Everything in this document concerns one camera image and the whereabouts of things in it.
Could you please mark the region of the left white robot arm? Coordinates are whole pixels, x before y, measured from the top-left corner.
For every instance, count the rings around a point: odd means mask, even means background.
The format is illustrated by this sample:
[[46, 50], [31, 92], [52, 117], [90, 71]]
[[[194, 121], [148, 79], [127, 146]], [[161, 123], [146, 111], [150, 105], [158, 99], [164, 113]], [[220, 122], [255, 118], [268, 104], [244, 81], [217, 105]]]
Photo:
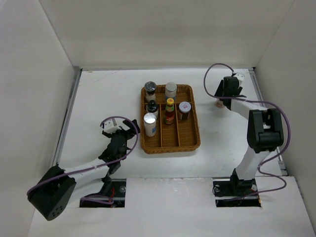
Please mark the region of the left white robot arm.
[[47, 221], [57, 218], [75, 200], [106, 207], [115, 203], [117, 189], [112, 187], [111, 175], [133, 151], [127, 142], [139, 139], [140, 133], [137, 120], [123, 118], [122, 123], [127, 126], [124, 129], [116, 124], [116, 119], [116, 116], [109, 117], [100, 124], [102, 134], [110, 142], [98, 158], [72, 168], [55, 165], [27, 191], [28, 201]]

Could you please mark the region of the yellow-cap red sauce bottle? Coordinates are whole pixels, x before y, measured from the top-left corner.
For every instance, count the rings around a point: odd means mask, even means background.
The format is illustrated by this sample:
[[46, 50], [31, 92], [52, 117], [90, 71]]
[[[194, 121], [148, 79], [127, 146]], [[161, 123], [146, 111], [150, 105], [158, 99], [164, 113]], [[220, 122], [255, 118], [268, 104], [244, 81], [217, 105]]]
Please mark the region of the yellow-cap red sauce bottle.
[[172, 124], [174, 122], [174, 119], [175, 119], [174, 99], [168, 98], [166, 100], [164, 122], [166, 124]]

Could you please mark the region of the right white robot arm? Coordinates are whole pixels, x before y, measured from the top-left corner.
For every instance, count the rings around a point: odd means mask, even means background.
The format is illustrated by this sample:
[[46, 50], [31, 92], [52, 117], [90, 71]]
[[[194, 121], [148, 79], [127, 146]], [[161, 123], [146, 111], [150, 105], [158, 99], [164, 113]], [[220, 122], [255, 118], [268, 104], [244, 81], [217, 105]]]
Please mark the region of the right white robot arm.
[[229, 181], [214, 181], [217, 197], [242, 197], [256, 191], [255, 175], [264, 159], [284, 142], [281, 112], [251, 102], [242, 101], [242, 87], [237, 77], [224, 77], [215, 96], [230, 111], [248, 121], [247, 151], [241, 163], [233, 170]]

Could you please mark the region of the black-cap white spice jar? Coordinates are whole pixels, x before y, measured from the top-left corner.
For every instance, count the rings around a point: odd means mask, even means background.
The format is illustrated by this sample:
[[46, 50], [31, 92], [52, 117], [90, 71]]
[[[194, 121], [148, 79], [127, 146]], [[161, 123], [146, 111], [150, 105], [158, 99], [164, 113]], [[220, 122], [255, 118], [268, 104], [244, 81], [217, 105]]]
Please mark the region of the black-cap white spice jar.
[[150, 100], [146, 105], [146, 111], [147, 113], [152, 113], [155, 115], [156, 118], [158, 118], [159, 115], [159, 106], [156, 103], [155, 100]]

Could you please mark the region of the clear-lid white spice jar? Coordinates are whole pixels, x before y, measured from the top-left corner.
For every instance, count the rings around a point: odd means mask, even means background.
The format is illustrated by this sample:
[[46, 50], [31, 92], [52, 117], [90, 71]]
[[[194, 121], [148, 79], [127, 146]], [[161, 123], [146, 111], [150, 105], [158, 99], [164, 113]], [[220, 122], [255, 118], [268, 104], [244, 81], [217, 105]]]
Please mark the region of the clear-lid white spice jar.
[[150, 102], [151, 100], [156, 100], [156, 88], [157, 85], [153, 81], [148, 81], [144, 85], [145, 93], [146, 93], [146, 101]]

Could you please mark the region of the silver-lid salt shaker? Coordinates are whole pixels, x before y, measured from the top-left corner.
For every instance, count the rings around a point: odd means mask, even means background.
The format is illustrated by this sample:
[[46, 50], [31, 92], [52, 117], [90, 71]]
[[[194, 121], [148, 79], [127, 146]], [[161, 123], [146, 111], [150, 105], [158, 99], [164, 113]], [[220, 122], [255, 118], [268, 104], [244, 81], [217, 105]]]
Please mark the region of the silver-lid salt shaker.
[[157, 118], [153, 113], [146, 113], [143, 118], [145, 133], [148, 137], [153, 137], [156, 134]]
[[177, 94], [177, 84], [174, 82], [169, 82], [165, 85], [165, 99], [172, 98], [176, 99]]

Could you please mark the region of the red-label spice jar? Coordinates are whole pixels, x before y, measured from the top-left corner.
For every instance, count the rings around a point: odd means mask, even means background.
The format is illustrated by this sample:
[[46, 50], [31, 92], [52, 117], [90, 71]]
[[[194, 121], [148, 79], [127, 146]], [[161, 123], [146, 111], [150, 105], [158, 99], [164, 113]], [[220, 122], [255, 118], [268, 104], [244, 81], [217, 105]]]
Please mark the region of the red-label spice jar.
[[215, 105], [216, 105], [216, 107], [218, 107], [220, 109], [225, 107], [223, 101], [221, 101], [219, 99], [216, 101]]
[[187, 120], [191, 111], [191, 104], [187, 101], [181, 102], [179, 104], [179, 109], [178, 109], [178, 118], [180, 120]]

